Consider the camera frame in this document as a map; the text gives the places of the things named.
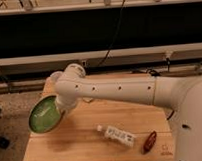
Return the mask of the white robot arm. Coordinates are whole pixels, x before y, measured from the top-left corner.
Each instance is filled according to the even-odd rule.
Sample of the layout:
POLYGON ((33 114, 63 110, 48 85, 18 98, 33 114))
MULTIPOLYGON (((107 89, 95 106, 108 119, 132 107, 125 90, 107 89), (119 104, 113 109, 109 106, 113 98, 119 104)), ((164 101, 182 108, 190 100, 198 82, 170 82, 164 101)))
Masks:
POLYGON ((78 64, 50 75, 58 109, 69 112, 80 98, 153 105, 179 115, 174 161, 202 161, 202 75, 198 77, 87 78, 78 64))

